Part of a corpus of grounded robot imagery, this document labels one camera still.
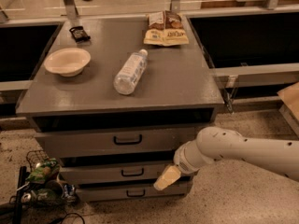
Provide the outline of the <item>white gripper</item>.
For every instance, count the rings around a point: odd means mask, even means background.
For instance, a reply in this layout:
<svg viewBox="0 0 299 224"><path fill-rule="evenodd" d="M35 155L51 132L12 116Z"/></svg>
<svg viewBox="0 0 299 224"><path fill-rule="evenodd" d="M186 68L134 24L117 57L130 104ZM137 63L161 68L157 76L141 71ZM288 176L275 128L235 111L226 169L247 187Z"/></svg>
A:
<svg viewBox="0 0 299 224"><path fill-rule="evenodd" d="M205 156L197 146L195 140L189 141L180 146L173 159L175 165L167 165L153 184L157 190L164 190L170 185L174 184L183 174L196 173L201 167L213 164L214 160Z"/></svg>

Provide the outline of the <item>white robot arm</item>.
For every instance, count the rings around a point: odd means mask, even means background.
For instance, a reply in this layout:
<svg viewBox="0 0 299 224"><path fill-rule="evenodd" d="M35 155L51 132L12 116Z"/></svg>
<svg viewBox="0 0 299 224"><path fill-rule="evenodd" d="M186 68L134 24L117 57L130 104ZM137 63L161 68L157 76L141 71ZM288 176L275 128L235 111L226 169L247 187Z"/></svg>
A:
<svg viewBox="0 0 299 224"><path fill-rule="evenodd" d="M173 163L165 167L153 184L164 190L182 175L190 175L220 160L241 160L291 180L299 180L299 142L249 138L216 126L202 129L192 141L180 146Z"/></svg>

